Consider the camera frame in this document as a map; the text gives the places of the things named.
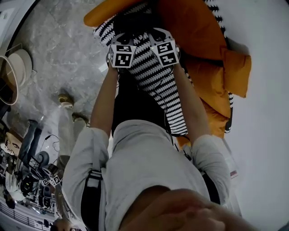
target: shoe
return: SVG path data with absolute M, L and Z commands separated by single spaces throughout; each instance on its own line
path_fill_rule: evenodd
M 74 101 L 73 98 L 69 94 L 59 94 L 58 101 L 62 107 L 73 107 Z
M 86 118 L 86 116 L 80 114 L 80 113 L 76 113 L 76 112 L 73 112 L 72 113 L 72 119 L 73 119 L 73 122 L 76 120 L 76 119 L 83 119 L 86 123 L 86 125 L 89 123 L 89 120 L 88 118 Z
M 35 120 L 28 120 L 30 125 L 34 125 L 34 126 L 37 126 L 38 125 L 38 122 L 35 121 Z

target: orange sofa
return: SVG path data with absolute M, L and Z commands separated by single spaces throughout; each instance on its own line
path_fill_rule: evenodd
M 106 0 L 85 16 L 84 23 L 100 26 L 117 12 L 138 2 L 141 1 Z M 246 97 L 251 57 L 227 48 L 218 22 L 202 0 L 151 2 L 164 28 L 186 53 L 186 68 L 204 103 L 212 134 L 223 138 L 231 116 L 228 92 Z M 180 145 L 187 143 L 185 138 L 178 141 Z

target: round mirror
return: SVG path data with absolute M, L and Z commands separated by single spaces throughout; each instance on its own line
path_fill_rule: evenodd
M 0 99 L 13 105 L 18 98 L 18 86 L 15 70 L 6 56 L 0 56 Z

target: tiled floor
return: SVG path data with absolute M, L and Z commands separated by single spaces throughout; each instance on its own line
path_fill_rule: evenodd
M 37 73 L 19 89 L 19 99 L 8 115 L 9 125 L 20 135 L 27 119 L 57 125 L 54 114 L 61 88 L 74 97 L 75 111 L 90 116 L 104 78 L 98 68 L 105 63 L 108 49 L 93 37 L 83 18 L 100 2 L 41 0 L 25 20 L 14 44 L 23 43 Z

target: cable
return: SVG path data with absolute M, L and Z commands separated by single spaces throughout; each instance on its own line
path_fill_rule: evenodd
M 55 161 L 57 161 L 57 159 L 58 159 L 58 158 L 56 158 L 56 159 L 55 159 Z M 55 163 L 55 161 L 54 161 L 52 164 L 54 164 L 54 163 Z
M 47 136 L 47 137 L 44 139 L 44 141 L 43 141 L 43 143 L 42 143 L 42 146 L 41 146 L 39 152 L 41 152 L 42 147 L 43 147 L 45 141 L 47 141 L 51 136 L 55 136 L 56 138 L 58 138 L 58 136 L 56 136 L 56 135 L 54 135 L 54 134 L 51 134 L 51 135 Z M 55 144 L 55 143 L 58 143 L 58 142 L 59 142 L 59 138 L 58 138 L 58 141 L 55 141 L 55 142 L 52 144 L 52 146 L 53 146 L 53 148 L 54 148 L 54 150 L 55 150 L 56 152 L 59 152 L 59 151 L 57 151 L 57 150 L 55 149 L 54 144 Z
M 54 148 L 54 150 L 55 150 L 56 152 L 59 152 L 59 150 L 57 151 L 57 150 L 55 149 L 55 147 L 54 147 L 54 144 L 56 144 L 56 143 L 59 143 L 59 141 L 53 142 L 52 146 L 53 146 L 53 148 Z
M 164 80 L 164 78 L 162 78 L 162 79 L 160 79 L 155 85 L 154 85 L 154 87 L 153 87 L 153 91 L 154 91 L 154 93 L 156 94 L 156 95 L 158 95 L 161 99 L 162 99 L 162 101 L 163 101 L 163 103 L 164 103 L 164 106 L 165 106 L 165 108 L 164 108 L 164 125 L 165 125 L 165 128 L 166 128 L 166 132 L 170 135 L 170 137 L 171 137 L 171 141 L 172 141 L 172 145 L 173 145 L 173 138 L 172 138 L 172 134 L 168 131 L 168 129 L 167 129 L 167 124 L 166 124 L 166 116 L 167 116 L 167 104 L 166 104 L 166 101 L 165 101 L 165 99 L 157 92 L 157 90 L 156 90 L 156 87 L 158 87 L 159 85 L 161 85 L 162 84 L 162 82 L 163 82 L 163 80 Z

